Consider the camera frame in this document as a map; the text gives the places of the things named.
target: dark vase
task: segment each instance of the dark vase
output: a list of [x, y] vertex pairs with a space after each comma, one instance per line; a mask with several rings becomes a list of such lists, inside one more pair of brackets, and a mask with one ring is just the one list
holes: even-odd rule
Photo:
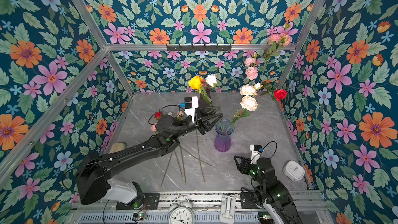
[[214, 139], [214, 147], [219, 152], [226, 152], [231, 148], [231, 134], [234, 133], [235, 127], [231, 121], [222, 119], [216, 124], [217, 136]]

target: white rose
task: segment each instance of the white rose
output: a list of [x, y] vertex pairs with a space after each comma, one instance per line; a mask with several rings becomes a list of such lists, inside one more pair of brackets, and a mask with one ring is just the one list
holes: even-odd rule
[[251, 96], [243, 97], [240, 105], [242, 106], [242, 108], [247, 109], [249, 111], [255, 111], [257, 109], [256, 99]]
[[254, 96], [254, 95], [256, 95], [256, 89], [252, 85], [249, 85], [249, 84], [243, 85], [243, 87], [240, 88], [240, 95]]
[[211, 87], [214, 87], [215, 84], [217, 84], [217, 78], [216, 75], [208, 75], [206, 77], [206, 82], [209, 84]]

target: cream peony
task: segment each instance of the cream peony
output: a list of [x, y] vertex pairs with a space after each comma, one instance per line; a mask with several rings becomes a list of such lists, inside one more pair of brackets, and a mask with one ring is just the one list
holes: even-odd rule
[[243, 97], [240, 105], [243, 109], [247, 109], [249, 111], [255, 111], [257, 109], [256, 99], [251, 96]]
[[256, 89], [249, 84], [243, 85], [243, 87], [240, 88], [240, 95], [248, 96], [248, 95], [256, 95]]

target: pink flower print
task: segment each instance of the pink flower print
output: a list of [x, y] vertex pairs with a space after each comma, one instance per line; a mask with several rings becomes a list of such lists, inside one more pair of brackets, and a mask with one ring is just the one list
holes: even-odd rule
[[183, 67], [183, 68], [191, 67], [190, 64], [191, 63], [188, 62], [187, 59], [185, 58], [185, 60], [183, 62], [181, 62], [181, 67]]
[[98, 95], [98, 88], [96, 88], [94, 85], [92, 85], [91, 87], [88, 87], [88, 94], [91, 95], [91, 97], [96, 97]]
[[322, 132], [326, 132], [326, 135], [329, 135], [329, 132], [332, 130], [330, 127], [330, 121], [324, 120], [323, 124], [321, 124]]
[[375, 90], [373, 87], [376, 85], [376, 82], [372, 82], [369, 80], [369, 78], [366, 79], [365, 83], [360, 83], [359, 86], [361, 89], [359, 90], [360, 93], [363, 93], [365, 97], [368, 97], [369, 93], [374, 94]]
[[74, 124], [72, 124], [70, 121], [65, 123], [62, 123], [62, 128], [61, 132], [64, 132], [64, 135], [66, 136], [68, 133], [72, 133], [72, 128], [74, 127]]
[[304, 55], [298, 55], [298, 57], [297, 57], [296, 60], [295, 60], [296, 68], [297, 68], [298, 70], [300, 70], [300, 69], [301, 69], [301, 66], [304, 65], [303, 59], [304, 59]]
[[304, 80], [309, 81], [311, 79], [311, 76], [314, 74], [314, 72], [311, 71], [312, 65], [308, 67], [308, 65], [305, 66], [305, 70], [302, 72], [304, 74]]
[[130, 26], [124, 27], [124, 29], [125, 29], [125, 34], [128, 34], [129, 37], [135, 37], [135, 29], [132, 29]]
[[155, 60], [157, 60], [158, 57], [162, 57], [162, 55], [160, 54], [160, 50], [150, 50], [148, 52], [149, 52], [148, 56], [153, 57]]
[[39, 90], [40, 85], [35, 85], [33, 81], [29, 82], [28, 84], [22, 85], [23, 88], [25, 88], [25, 92], [23, 92], [24, 95], [30, 95], [32, 98], [36, 98], [36, 94], [41, 94], [41, 91]]
[[69, 65], [69, 63], [66, 62], [65, 60], [66, 60], [65, 56], [61, 57], [58, 55], [57, 59], [54, 60], [54, 62], [58, 64], [57, 66], [58, 68], [66, 69], [65, 66]]
[[328, 69], [334, 68], [334, 64], [337, 62], [337, 59], [334, 58], [334, 55], [331, 57], [328, 57], [328, 61], [326, 62], [326, 65], [328, 66]]
[[348, 125], [348, 120], [346, 118], [343, 119], [343, 124], [337, 123], [337, 127], [341, 130], [337, 132], [338, 137], [344, 137], [344, 142], [347, 144], [349, 139], [357, 140], [357, 137], [353, 133], [356, 128], [356, 125], [351, 124]]
[[125, 33], [125, 30], [123, 27], [118, 27], [116, 30], [116, 27], [108, 22], [108, 29], [103, 30], [105, 32], [105, 34], [112, 36], [111, 37], [111, 43], [117, 43], [119, 42], [120, 44], [125, 44], [125, 41], [130, 41], [131, 39], [126, 36], [123, 35]]
[[358, 166], [362, 166], [364, 165], [365, 170], [367, 173], [371, 173], [372, 172], [372, 168], [378, 169], [380, 168], [380, 165], [374, 161], [372, 158], [375, 158], [377, 153], [375, 151], [369, 151], [367, 152], [366, 147], [362, 144], [360, 147], [361, 151], [355, 150], [354, 154], [359, 157], [357, 159], [357, 165]]
[[228, 51], [224, 54], [224, 57], [228, 57], [228, 60], [231, 60], [232, 58], [237, 58], [238, 56], [236, 55], [239, 51], [238, 50], [231, 50]]
[[192, 39], [193, 43], [197, 43], [200, 41], [202, 44], [203, 42], [210, 42], [210, 38], [208, 35], [212, 33], [211, 29], [206, 29], [205, 30], [205, 25], [202, 22], [199, 22], [197, 25], [197, 30], [196, 29], [191, 29], [189, 32], [191, 32], [192, 35], [195, 37]]
[[358, 177], [353, 176], [354, 183], [352, 184], [354, 187], [358, 188], [358, 191], [363, 194], [363, 192], [370, 194], [370, 191], [368, 189], [370, 183], [368, 181], [363, 180], [363, 176], [360, 174]]
[[68, 73], [65, 71], [57, 72], [57, 64], [55, 62], [50, 62], [50, 71], [43, 65], [39, 65], [38, 68], [44, 76], [37, 75], [33, 77], [32, 81], [40, 85], [46, 83], [43, 87], [44, 95], [50, 95], [53, 88], [57, 93], [62, 93], [67, 87], [66, 83], [61, 81], [61, 79], [65, 79]]
[[226, 30], [227, 26], [228, 26], [228, 24], [225, 22], [225, 20], [222, 20], [222, 22], [218, 21], [217, 28], [220, 28], [220, 31]]
[[218, 68], [222, 68], [225, 66], [224, 61], [221, 61], [220, 59], [218, 59], [217, 62], [214, 62], [216, 64], [216, 67]]
[[15, 171], [15, 176], [20, 177], [23, 172], [26, 169], [34, 169], [35, 168], [35, 163], [31, 162], [32, 160], [35, 160], [39, 156], [38, 152], [34, 152], [30, 154], [29, 156], [25, 157], [24, 160], [19, 164], [17, 170]]
[[182, 31], [182, 28], [185, 28], [185, 25], [182, 24], [182, 21], [178, 21], [176, 20], [175, 23], [173, 23], [174, 27], [176, 28], [176, 30], [180, 30]]
[[347, 64], [341, 68], [341, 63], [339, 61], [334, 65], [334, 72], [329, 70], [326, 74], [332, 80], [328, 82], [328, 88], [333, 88], [336, 85], [336, 93], [340, 94], [343, 87], [341, 84], [348, 86], [352, 84], [351, 78], [349, 76], [344, 76], [348, 74], [351, 70], [351, 64]]
[[91, 80], [97, 80], [96, 74], [98, 74], [98, 72], [96, 70], [94, 70], [91, 75], [88, 77], [88, 81], [90, 82]]
[[173, 58], [174, 61], [177, 59], [177, 57], [181, 57], [181, 54], [178, 53], [178, 51], [166, 51], [166, 53], [168, 54], [167, 58]]
[[33, 181], [33, 178], [29, 178], [26, 181], [26, 185], [21, 185], [18, 187], [22, 193], [19, 195], [19, 200], [21, 200], [23, 197], [26, 196], [27, 199], [32, 198], [33, 192], [36, 192], [40, 189], [40, 186], [37, 186], [37, 184], [40, 182], [40, 179], [36, 179]]
[[40, 137], [40, 143], [44, 144], [47, 141], [47, 138], [53, 138], [54, 137], [54, 133], [51, 132], [52, 130], [54, 130], [54, 128], [55, 128], [55, 124], [51, 124], [51, 125], [48, 126], [47, 132], [45, 132]]

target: pink rose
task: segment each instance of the pink rose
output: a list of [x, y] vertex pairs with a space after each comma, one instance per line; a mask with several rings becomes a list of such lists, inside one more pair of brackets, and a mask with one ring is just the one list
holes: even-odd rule
[[252, 63], [255, 63], [255, 62], [257, 62], [257, 61], [254, 57], [246, 58], [245, 65], [246, 65], [246, 67], [249, 67]]
[[249, 80], [254, 80], [258, 76], [257, 68], [256, 67], [249, 67], [248, 69], [246, 69], [245, 74], [247, 75]]

